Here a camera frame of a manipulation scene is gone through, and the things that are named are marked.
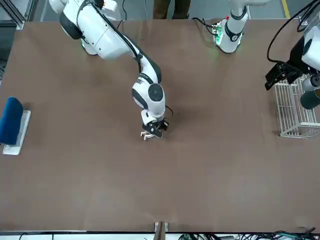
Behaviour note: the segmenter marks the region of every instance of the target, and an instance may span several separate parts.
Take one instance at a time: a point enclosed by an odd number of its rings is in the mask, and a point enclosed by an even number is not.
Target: tabletop
[[[120,27],[162,69],[174,111],[140,138],[129,55],[88,55],[55,22],[17,31],[0,88],[31,110],[19,156],[0,155],[0,230],[299,232],[320,229],[319,138],[279,137],[266,51],[283,20],[249,20],[225,54],[192,20]],[[297,22],[275,41],[287,60]]]

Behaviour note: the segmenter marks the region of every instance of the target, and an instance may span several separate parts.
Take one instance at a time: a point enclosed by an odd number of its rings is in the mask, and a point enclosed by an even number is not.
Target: blue sponge
[[[20,131],[24,107],[15,97],[9,97],[0,119],[0,143],[15,145]]]

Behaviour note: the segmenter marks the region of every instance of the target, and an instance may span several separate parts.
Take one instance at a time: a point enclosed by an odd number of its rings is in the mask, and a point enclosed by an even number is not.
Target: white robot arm
[[[230,0],[231,13],[228,19],[217,24],[215,44],[225,53],[233,53],[241,42],[244,27],[248,19],[247,6],[259,6],[270,0]]]
[[[267,51],[267,59],[275,65],[265,75],[266,90],[270,90],[279,81],[287,80],[288,84],[292,84],[297,78],[306,75],[307,78],[302,83],[305,93],[300,98],[305,109],[313,109],[320,104],[320,13],[318,12],[315,17],[309,17],[318,5],[320,5],[320,0],[313,0],[287,20],[273,37]],[[292,48],[289,60],[284,62],[271,59],[269,53],[275,38],[292,19],[302,12],[304,14],[297,27],[297,32],[304,31],[304,34]],[[308,25],[300,29],[303,22]]]
[[[68,0],[60,14],[60,24],[71,38],[81,39],[82,46],[90,55],[99,55],[104,60],[126,53],[132,55],[139,66],[139,77],[131,93],[142,108],[142,128],[145,131],[141,136],[145,140],[161,138],[162,131],[166,131],[169,125],[165,121],[166,98],[160,85],[161,69],[100,12],[103,4],[103,0]],[[54,6],[57,12],[61,10],[58,2]]]

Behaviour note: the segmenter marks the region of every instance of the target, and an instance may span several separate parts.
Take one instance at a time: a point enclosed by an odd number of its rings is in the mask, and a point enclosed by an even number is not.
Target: wire rack
[[[307,110],[300,104],[300,97],[305,92],[302,82],[306,78],[304,75],[293,84],[284,80],[274,86],[281,137],[306,139],[320,133],[320,123],[317,123],[315,110]]]

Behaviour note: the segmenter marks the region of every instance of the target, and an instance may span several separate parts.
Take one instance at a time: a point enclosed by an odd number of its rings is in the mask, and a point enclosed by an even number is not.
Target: black cable
[[[291,66],[290,64],[284,62],[284,61],[281,61],[281,60],[275,60],[275,59],[271,59],[270,58],[270,49],[271,49],[271,46],[272,44],[274,43],[274,41],[276,40],[277,36],[279,35],[279,33],[284,29],[285,26],[288,25],[288,23],[290,23],[294,18],[296,18],[300,13],[302,13],[303,11],[305,11],[307,8],[309,8],[310,6],[312,6],[314,3],[316,3],[317,1],[319,0],[313,0],[311,3],[309,3],[308,5],[306,5],[304,8],[302,8],[300,11],[298,11],[295,15],[293,15],[291,18],[289,18],[280,28],[279,30],[276,32],[276,34],[274,35],[273,39],[271,40],[270,42],[270,45],[268,47],[268,50],[266,52],[266,58],[268,59],[268,61],[272,62],[272,63],[277,63],[277,64],[285,64],[285,65],[288,65],[290,66],[291,68],[294,68],[296,69],[297,71],[301,72],[300,69],[294,67],[294,66]]]
[[[166,107],[167,109],[169,109],[172,114],[171,114],[171,116],[165,117],[164,119],[170,119],[170,118],[172,118],[172,117],[174,116],[174,111],[173,111],[170,107],[168,107],[167,105],[165,105],[165,107]]]
[[[296,28],[296,31],[297,31],[298,33],[301,33],[301,32],[303,32],[303,31],[306,29],[307,26],[304,26],[303,28],[300,29],[301,24],[310,17],[310,15],[315,11],[315,9],[318,7],[319,4],[320,4],[320,1],[317,2],[317,3],[313,6],[313,8],[311,8],[311,7],[312,7],[312,5],[311,5],[311,6],[309,6],[309,8],[305,11],[305,13],[303,14],[303,16],[301,17],[301,21],[299,22],[298,27]]]
[[[22,233],[22,234],[20,235],[20,237],[19,237],[19,240],[21,240],[21,238],[22,238],[23,235],[28,235],[28,233],[27,233],[27,232]]]
[[[118,26],[116,27],[116,29],[118,30],[118,28],[120,27],[120,24],[123,22],[123,20],[121,20],[118,24]]]
[[[300,22],[299,22],[299,24],[298,24],[298,27],[296,28],[296,31],[297,31],[298,33],[302,32],[302,31],[304,31],[304,30],[306,29],[306,26],[305,26],[303,29],[300,29],[300,27],[301,27],[301,24],[308,18],[308,17],[306,17],[306,16],[307,16],[307,14],[309,13],[311,7],[312,7],[312,6],[309,6],[309,8],[308,8],[308,9],[304,12],[304,14],[302,15],[302,17],[301,17],[301,19],[300,19]]]
[[[215,22],[215,23],[213,23],[212,25],[210,25],[210,24],[207,24],[207,23],[206,23],[206,21],[205,21],[204,18],[202,18],[202,20],[200,20],[200,18],[198,18],[198,17],[193,17],[192,19],[199,21],[203,26],[205,26],[205,28],[207,29],[207,31],[208,31],[211,35],[217,36],[217,34],[213,33],[213,32],[210,31],[210,29],[209,29],[209,28],[213,28],[213,27],[214,27],[213,25],[216,25],[217,22]]]
[[[122,1],[122,9],[123,9],[124,14],[125,14],[124,20],[127,21],[127,11],[125,10],[125,0]]]

